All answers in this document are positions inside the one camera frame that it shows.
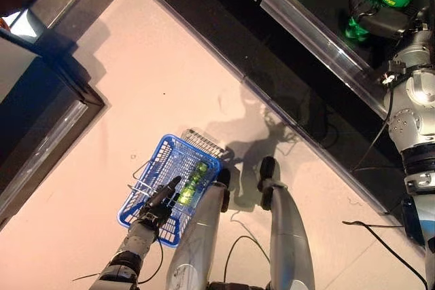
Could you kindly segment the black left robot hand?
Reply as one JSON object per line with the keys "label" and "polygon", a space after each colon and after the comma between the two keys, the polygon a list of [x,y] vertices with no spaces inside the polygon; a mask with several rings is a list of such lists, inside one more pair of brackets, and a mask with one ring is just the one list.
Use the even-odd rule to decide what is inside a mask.
{"label": "black left robot hand", "polygon": [[181,176],[176,176],[166,185],[160,185],[156,193],[141,207],[139,211],[140,224],[156,230],[166,223],[172,212],[172,207],[169,203],[180,181]]}

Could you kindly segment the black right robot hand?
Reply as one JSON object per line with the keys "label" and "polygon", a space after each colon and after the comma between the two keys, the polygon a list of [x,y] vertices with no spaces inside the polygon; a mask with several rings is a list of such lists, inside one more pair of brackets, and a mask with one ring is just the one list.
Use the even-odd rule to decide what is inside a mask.
{"label": "black right robot hand", "polygon": [[404,7],[381,0],[349,0],[349,15],[345,36],[361,43],[371,36],[422,41],[434,34],[434,0],[411,0]]}

